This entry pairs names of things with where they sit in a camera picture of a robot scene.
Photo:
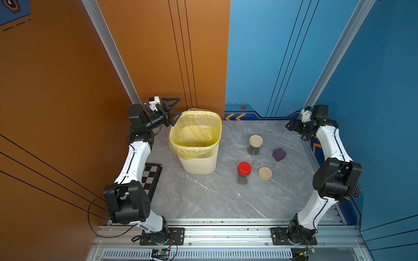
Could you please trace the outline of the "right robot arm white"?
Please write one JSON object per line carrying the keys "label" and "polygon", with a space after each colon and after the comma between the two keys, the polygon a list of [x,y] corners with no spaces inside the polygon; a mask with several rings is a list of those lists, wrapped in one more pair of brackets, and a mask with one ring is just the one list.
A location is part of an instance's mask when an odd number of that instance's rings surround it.
{"label": "right robot arm white", "polygon": [[324,163],[314,174],[313,194],[305,207],[290,221],[288,240],[305,244],[318,232],[320,220],[330,207],[348,197],[362,172],[362,166],[348,155],[340,138],[339,124],[329,118],[327,105],[305,107],[299,119],[292,119],[286,128],[303,138],[317,138],[322,146]]}

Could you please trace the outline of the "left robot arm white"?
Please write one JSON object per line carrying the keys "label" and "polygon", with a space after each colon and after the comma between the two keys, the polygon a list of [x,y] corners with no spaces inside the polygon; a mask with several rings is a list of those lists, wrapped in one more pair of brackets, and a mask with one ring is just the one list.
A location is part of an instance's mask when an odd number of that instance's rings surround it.
{"label": "left robot arm white", "polygon": [[127,158],[114,183],[103,191],[111,222],[141,228],[142,238],[156,245],[165,245],[172,237],[166,219],[151,210],[150,198],[142,185],[143,171],[154,144],[154,129],[175,125],[181,113],[172,110],[179,102],[180,98],[155,96],[145,105],[129,107]]}

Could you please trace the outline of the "purple embossed toy cube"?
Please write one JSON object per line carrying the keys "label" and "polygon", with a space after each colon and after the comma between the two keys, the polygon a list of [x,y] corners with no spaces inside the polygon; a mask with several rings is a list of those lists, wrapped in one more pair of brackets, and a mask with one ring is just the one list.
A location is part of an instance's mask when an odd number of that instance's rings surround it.
{"label": "purple embossed toy cube", "polygon": [[273,153],[272,153],[272,157],[277,162],[280,162],[280,161],[284,160],[286,158],[286,156],[287,156],[287,153],[282,148],[278,148],[278,149],[274,150]]}

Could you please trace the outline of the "cream waste basket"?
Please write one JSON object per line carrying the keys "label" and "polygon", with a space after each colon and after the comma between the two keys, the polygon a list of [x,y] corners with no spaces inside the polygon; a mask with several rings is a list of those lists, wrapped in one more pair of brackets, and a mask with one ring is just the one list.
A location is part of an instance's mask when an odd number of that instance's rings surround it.
{"label": "cream waste basket", "polygon": [[217,166],[222,136],[222,119],[207,110],[181,114],[168,135],[168,145],[189,174],[208,175]]}

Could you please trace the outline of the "black white checkerboard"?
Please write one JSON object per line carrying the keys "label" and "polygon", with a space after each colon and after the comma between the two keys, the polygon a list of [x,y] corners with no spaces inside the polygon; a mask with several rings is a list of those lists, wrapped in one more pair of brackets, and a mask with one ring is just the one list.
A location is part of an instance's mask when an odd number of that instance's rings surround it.
{"label": "black white checkerboard", "polygon": [[147,193],[150,201],[154,196],[160,175],[162,172],[162,165],[155,163],[146,163],[142,176],[142,186]]}

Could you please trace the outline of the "glass jar red lid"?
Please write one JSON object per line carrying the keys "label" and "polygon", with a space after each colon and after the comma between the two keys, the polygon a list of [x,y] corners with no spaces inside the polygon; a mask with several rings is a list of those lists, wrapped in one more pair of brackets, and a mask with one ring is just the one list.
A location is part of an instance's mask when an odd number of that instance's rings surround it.
{"label": "glass jar red lid", "polygon": [[245,185],[248,183],[248,177],[251,174],[251,165],[247,162],[241,162],[237,167],[238,183]]}

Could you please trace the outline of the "green circuit board right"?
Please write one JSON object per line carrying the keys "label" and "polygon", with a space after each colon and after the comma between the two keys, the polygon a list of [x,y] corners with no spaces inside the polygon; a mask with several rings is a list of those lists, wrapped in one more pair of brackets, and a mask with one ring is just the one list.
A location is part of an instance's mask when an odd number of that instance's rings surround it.
{"label": "green circuit board right", "polygon": [[312,254],[315,254],[315,253],[316,253],[315,248],[306,249],[305,251],[301,252],[298,257],[308,260],[309,256],[311,256]]}

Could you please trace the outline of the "green circuit board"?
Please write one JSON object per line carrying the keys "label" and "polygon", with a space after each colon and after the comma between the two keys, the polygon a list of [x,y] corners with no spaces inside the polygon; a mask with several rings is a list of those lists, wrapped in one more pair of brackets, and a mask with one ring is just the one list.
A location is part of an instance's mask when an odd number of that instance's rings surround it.
{"label": "green circuit board", "polygon": [[170,259],[170,249],[152,249],[152,261],[168,261]]}
{"label": "green circuit board", "polygon": [[305,251],[301,252],[298,257],[308,260],[309,256],[311,256],[312,254],[315,254],[315,253],[316,253],[315,248],[306,249]]}

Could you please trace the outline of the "green circuit board left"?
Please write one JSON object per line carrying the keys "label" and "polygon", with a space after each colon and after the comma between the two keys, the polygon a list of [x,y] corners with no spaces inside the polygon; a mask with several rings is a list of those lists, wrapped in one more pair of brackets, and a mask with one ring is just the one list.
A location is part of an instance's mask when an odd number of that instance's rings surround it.
{"label": "green circuit board left", "polygon": [[152,249],[152,261],[168,261],[170,259],[170,249]]}

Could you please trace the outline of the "aluminium corner post right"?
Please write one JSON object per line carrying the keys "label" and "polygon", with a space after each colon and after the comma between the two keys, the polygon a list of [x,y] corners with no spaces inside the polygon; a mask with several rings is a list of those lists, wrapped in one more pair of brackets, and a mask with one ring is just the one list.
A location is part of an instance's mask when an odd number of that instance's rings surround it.
{"label": "aluminium corner post right", "polygon": [[315,105],[375,2],[375,0],[358,2],[303,108]]}

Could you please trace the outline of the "aluminium corner post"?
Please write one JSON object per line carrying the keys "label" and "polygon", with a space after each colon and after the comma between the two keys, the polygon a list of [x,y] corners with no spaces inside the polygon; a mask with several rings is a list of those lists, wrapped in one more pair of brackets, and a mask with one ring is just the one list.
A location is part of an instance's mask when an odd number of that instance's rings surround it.
{"label": "aluminium corner post", "polygon": [[82,0],[82,3],[92,21],[103,46],[125,88],[125,91],[133,104],[141,103],[137,90],[121,57],[121,54],[113,39],[105,17],[95,0]]}
{"label": "aluminium corner post", "polygon": [[358,2],[303,108],[315,105],[375,2],[375,0]]}

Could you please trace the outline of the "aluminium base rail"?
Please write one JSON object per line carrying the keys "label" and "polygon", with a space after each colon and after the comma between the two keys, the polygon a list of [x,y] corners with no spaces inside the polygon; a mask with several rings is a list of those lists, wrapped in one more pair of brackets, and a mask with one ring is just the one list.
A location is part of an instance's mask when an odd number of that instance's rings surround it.
{"label": "aluminium base rail", "polygon": [[88,253],[90,261],[151,261],[152,249],[170,249],[169,261],[370,261],[372,255],[354,226],[325,221],[313,242],[294,245],[282,219],[170,219],[172,240],[152,245],[138,228],[102,226]]}

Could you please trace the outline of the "aluminium corner post left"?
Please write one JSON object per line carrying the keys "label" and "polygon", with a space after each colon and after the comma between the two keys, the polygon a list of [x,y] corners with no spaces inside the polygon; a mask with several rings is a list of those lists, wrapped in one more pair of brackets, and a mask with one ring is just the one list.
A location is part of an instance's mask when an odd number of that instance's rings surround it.
{"label": "aluminium corner post left", "polygon": [[121,54],[113,39],[105,17],[95,0],[82,0],[82,3],[92,21],[103,46],[125,88],[125,91],[133,104],[141,103],[137,90],[121,57]]}

